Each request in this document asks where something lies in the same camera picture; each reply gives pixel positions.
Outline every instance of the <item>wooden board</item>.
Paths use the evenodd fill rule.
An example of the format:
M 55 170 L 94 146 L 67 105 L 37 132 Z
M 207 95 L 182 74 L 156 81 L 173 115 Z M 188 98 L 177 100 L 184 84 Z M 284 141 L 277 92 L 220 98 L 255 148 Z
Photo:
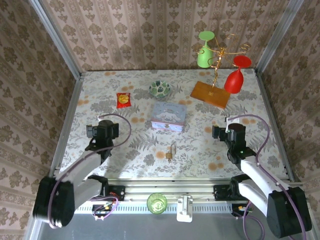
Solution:
M 209 95 L 211 90 L 212 85 L 198 81 L 190 97 L 224 109 L 228 103 L 230 93 L 224 89 L 214 87 L 213 95 Z

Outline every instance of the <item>patterned wallpaper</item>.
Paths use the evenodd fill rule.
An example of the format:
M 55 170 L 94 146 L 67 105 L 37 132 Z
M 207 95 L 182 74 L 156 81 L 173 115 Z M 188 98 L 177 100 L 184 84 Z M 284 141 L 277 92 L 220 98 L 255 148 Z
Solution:
M 199 32 L 256 66 L 288 0 L 43 0 L 81 71 L 196 68 Z M 230 65 L 224 62 L 221 67 Z
M 74 84 L 28 1 L 0 0 L 0 240 L 23 237 Z
M 304 0 L 264 75 L 287 156 L 320 226 L 319 0 Z

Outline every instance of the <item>white bracket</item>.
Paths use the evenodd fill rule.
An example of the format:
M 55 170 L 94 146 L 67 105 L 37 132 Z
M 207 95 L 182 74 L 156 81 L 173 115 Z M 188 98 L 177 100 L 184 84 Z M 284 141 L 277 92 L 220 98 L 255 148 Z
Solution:
M 239 118 L 236 118 L 236 119 L 234 119 L 234 120 L 229 120 L 229 119 L 234 118 L 234 117 L 236 117 L 236 116 L 237 116 L 237 115 L 231 115 L 231 116 L 229 116 L 229 117 L 227 117 L 227 118 L 225 119 L 225 121 L 226 121 L 225 132 L 226 132 L 226 133 L 227 133 L 228 130 L 229 130 L 229 125 L 230 125 L 230 124 L 239 124 L 239 123 L 240 123 L 240 117 L 239 117 Z
M 193 198 L 191 195 L 181 195 L 176 206 L 176 220 L 191 223 L 193 213 Z

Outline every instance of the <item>small padlock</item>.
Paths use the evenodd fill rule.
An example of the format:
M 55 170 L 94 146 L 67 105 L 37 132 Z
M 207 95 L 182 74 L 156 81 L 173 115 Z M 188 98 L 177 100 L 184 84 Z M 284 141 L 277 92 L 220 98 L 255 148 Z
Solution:
M 171 164 L 171 159 L 172 159 L 172 152 L 174 150 L 174 154 L 176 154 L 176 145 L 175 144 L 171 144 L 170 146 L 170 152 L 167 152 L 165 154 L 165 158 L 168 159 L 168 163 Z

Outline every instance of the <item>red snack packet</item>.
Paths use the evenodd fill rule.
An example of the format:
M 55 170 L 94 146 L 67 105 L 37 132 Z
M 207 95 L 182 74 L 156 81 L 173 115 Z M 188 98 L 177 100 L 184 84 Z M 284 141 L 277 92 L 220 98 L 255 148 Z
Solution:
M 130 102 L 130 93 L 117 93 L 116 94 L 116 108 L 121 109 L 121 108 L 127 108 L 131 107 L 131 102 Z

